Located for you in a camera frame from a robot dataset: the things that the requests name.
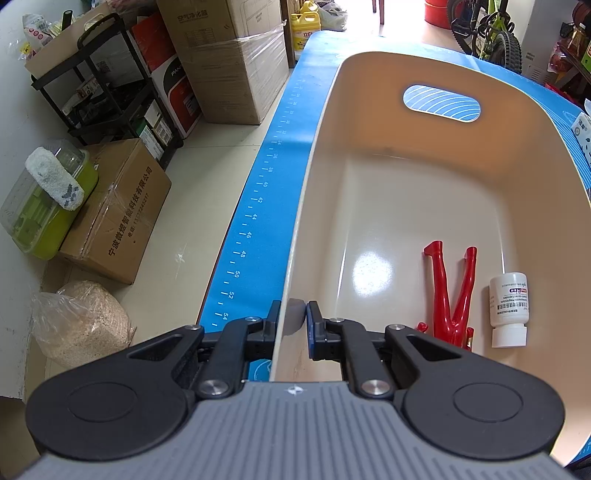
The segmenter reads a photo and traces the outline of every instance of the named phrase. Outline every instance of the red toy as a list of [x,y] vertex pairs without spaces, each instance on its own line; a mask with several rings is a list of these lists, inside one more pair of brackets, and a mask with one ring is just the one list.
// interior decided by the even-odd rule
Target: red toy
[[[474,329],[467,328],[470,313],[470,299],[474,289],[476,275],[476,247],[466,250],[466,272],[457,299],[453,316],[450,316],[449,297],[447,295],[447,276],[443,264],[443,243],[436,240],[425,247],[425,255],[433,260],[433,281],[435,283],[433,298],[433,336],[452,345],[472,350]],[[417,330],[425,332],[427,325],[419,323]]]

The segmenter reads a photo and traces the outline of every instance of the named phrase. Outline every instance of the white pill bottle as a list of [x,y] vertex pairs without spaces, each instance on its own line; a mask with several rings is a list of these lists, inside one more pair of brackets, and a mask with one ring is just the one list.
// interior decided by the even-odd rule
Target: white pill bottle
[[525,346],[530,319],[527,277],[511,272],[494,277],[490,284],[492,347]]

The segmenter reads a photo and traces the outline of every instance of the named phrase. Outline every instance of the beige tray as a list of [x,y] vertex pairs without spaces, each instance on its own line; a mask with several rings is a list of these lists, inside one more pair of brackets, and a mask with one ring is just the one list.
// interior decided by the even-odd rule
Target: beige tray
[[[408,109],[428,85],[470,96],[460,122]],[[591,432],[588,273],[591,209],[560,134],[518,89],[454,64],[394,53],[353,56],[320,121],[300,198],[271,379],[339,380],[307,355],[302,303],[325,317],[431,323],[433,279],[423,248],[442,240],[452,308],[467,247],[478,248],[469,325],[474,351],[550,383],[566,405],[553,455],[570,461]],[[492,349],[488,284],[522,271],[530,289],[524,348]]]

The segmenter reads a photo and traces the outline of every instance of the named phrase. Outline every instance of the white towel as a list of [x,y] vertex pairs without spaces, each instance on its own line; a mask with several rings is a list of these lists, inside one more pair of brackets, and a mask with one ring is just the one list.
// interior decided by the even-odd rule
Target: white towel
[[63,209],[76,210],[84,202],[84,190],[57,157],[43,147],[29,155],[25,168]]

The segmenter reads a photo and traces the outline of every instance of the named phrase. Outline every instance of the black metal shelf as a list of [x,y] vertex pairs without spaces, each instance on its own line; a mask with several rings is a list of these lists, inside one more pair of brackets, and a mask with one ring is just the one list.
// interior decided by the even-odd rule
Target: black metal shelf
[[[121,35],[123,37],[129,53],[134,59],[134,62],[139,69],[144,82],[143,87],[139,88],[137,94],[127,106],[122,106],[117,102],[113,96],[112,89],[109,87],[105,75],[96,67],[95,63],[90,58],[90,56],[96,52],[96,50],[98,50],[108,40],[117,35]],[[166,168],[175,150],[183,146],[183,139],[180,136],[180,133],[172,117],[170,116],[170,113],[160,99],[152,78],[145,71],[142,62],[139,59],[139,55],[131,43],[127,31],[125,30],[125,25],[121,17],[118,14],[113,13],[102,18],[80,36],[77,46],[78,51],[74,53],[74,55],[53,67],[42,77],[36,79],[34,76],[31,76],[31,80],[33,81],[32,87],[35,90],[41,92],[47,102],[54,109],[56,114],[68,127],[68,133],[71,136],[76,137],[83,145],[87,145],[84,136],[90,134],[111,135],[115,133],[115,135],[118,137],[131,136],[137,138],[138,134],[135,132],[132,122],[134,121],[139,108],[144,104],[144,102],[150,97],[154,98],[167,125],[170,127],[173,133],[172,139],[168,143],[168,146],[165,146],[164,153],[159,160],[160,166],[162,168]],[[73,125],[72,122],[70,122],[67,116],[65,116],[61,109],[57,106],[55,101],[53,101],[47,92],[46,87],[51,82],[58,79],[60,76],[69,72],[70,70],[73,70],[82,82],[87,80],[78,68],[81,63],[85,63],[88,66],[91,74],[102,88],[109,104],[112,105],[112,109],[115,111],[115,114],[111,115],[109,118],[102,118],[98,122],[77,127],[76,125]]]

